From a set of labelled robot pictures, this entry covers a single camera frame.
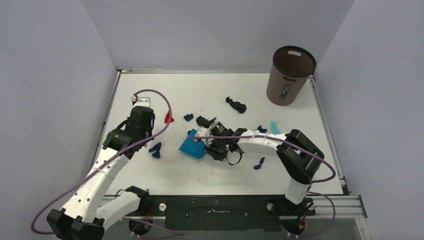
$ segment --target dark blue cloth piece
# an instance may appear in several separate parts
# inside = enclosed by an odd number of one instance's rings
[[[260,161],[259,161],[259,164],[258,165],[254,165],[253,166],[253,169],[258,170],[258,169],[262,168],[262,164],[264,163],[264,160],[265,160],[265,157],[262,157],[260,159]]]
[[[192,120],[194,117],[195,117],[195,116],[193,115],[193,113],[190,113],[190,114],[185,115],[185,116],[184,116],[184,119],[185,119],[187,122],[190,122],[190,120]]]
[[[161,158],[161,152],[159,150],[155,151],[152,154],[152,157],[156,158],[156,159],[160,159]]]
[[[262,128],[262,125],[259,125],[259,126],[256,128],[256,130],[259,130],[259,132],[260,132],[261,134],[264,134],[264,133],[268,132],[268,129],[267,129],[267,128]]]
[[[154,151],[160,151],[161,146],[162,146],[162,142],[158,142],[158,143],[156,143],[156,145],[154,145],[152,148],[150,148],[148,150],[148,152],[151,153],[151,152],[154,152]]]
[[[232,107],[232,109],[236,110],[241,114],[246,112],[246,109],[248,109],[246,107],[246,104],[240,103],[239,101],[233,101],[229,96],[225,98],[225,102],[228,103]]]

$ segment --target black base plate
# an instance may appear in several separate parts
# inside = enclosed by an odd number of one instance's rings
[[[298,216],[312,202],[311,198],[305,198],[295,205],[284,195],[150,195],[149,200],[154,206],[152,216],[166,216],[165,227],[175,231],[281,231],[273,212],[267,210],[268,203],[275,205],[277,216]],[[166,204],[166,211],[158,209],[160,203]],[[146,209],[132,212],[129,216],[145,216]],[[315,215],[315,211],[307,210],[306,214]]]

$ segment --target cable tie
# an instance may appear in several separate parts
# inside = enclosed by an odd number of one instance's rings
[[[92,167],[92,169],[95,169],[95,170],[97,170],[99,173],[102,173],[102,174],[106,175],[107,177],[109,177],[110,179],[112,179],[112,181],[113,181],[113,180],[115,180],[115,178],[114,178],[114,177],[109,176],[109,174],[108,174],[107,172],[103,171],[103,169],[100,169],[100,168],[95,167],[95,166],[93,166],[93,167]]]
[[[262,145],[265,145],[265,140],[267,139],[268,136],[269,136],[269,134],[266,134],[266,133],[263,135]]]
[[[131,101],[132,101],[133,103],[135,103],[135,102],[137,102],[137,100],[139,100],[139,96],[134,95],[134,94],[131,94]]]
[[[260,134],[261,132],[259,130],[255,130],[252,134],[250,142],[253,144],[253,140],[255,139],[256,135]]]

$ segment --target label on trash can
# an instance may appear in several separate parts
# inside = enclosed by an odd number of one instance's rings
[[[292,85],[286,84],[284,85],[284,88],[282,89],[281,95],[279,96],[279,99],[284,100],[287,97],[287,94],[289,93],[290,87]]]

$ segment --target red object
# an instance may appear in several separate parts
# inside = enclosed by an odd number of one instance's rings
[[[165,116],[165,123],[167,124],[170,120],[170,111],[168,110],[168,113]]]
[[[306,224],[305,219],[306,219],[306,213],[303,214],[303,220],[300,222],[300,225]]]
[[[149,222],[149,223],[151,223],[147,218],[148,217],[150,217],[150,215],[152,215],[152,213],[153,213],[153,206],[152,205],[150,205],[150,212],[146,215],[146,217],[144,218],[144,221],[145,222]]]

